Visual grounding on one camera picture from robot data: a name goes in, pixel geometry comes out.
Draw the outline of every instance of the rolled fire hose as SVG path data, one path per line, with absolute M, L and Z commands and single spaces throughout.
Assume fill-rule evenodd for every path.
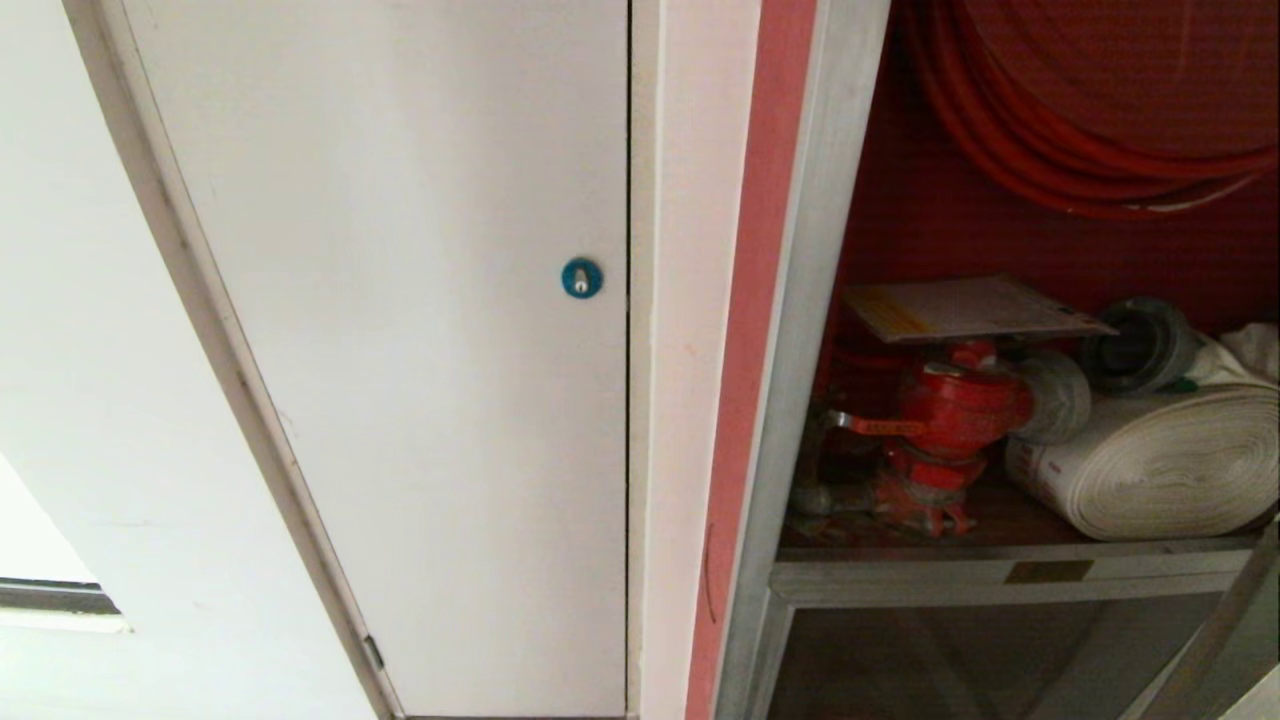
M 1055 446 L 1009 442 L 1009 475 L 1102 541 L 1210 537 L 1277 496 L 1280 395 L 1224 384 L 1187 395 L 1107 398 Z

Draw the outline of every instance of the shelf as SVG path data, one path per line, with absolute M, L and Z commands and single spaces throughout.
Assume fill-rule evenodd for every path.
M 858 462 L 841 459 L 823 461 L 824 477 L 859 474 L 865 474 L 865 470 L 860 470 Z M 965 507 L 978 525 L 964 536 L 937 539 L 890 528 L 865 512 L 837 512 L 829 518 L 788 514 L 777 560 L 1074 560 L 1247 550 L 1253 547 L 1258 536 L 1256 525 L 1249 525 L 1220 538 L 1125 543 L 1094 541 L 1014 486 L 998 466 L 992 466 L 969 488 Z

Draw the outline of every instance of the window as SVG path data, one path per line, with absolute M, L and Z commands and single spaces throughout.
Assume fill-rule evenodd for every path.
M 119 614 L 0 455 L 0 624 L 122 632 Z

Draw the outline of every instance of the paper document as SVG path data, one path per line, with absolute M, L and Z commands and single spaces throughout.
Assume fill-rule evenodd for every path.
M 855 286 L 845 302 L 884 342 L 1117 334 L 1007 275 Z

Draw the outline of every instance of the door hinge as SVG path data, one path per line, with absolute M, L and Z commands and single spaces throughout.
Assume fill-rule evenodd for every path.
M 374 635 L 365 635 L 365 652 L 369 653 L 369 661 L 374 664 L 374 669 L 381 671 L 387 667 L 383 662 L 383 653 L 378 652 L 378 643 L 374 642 Z

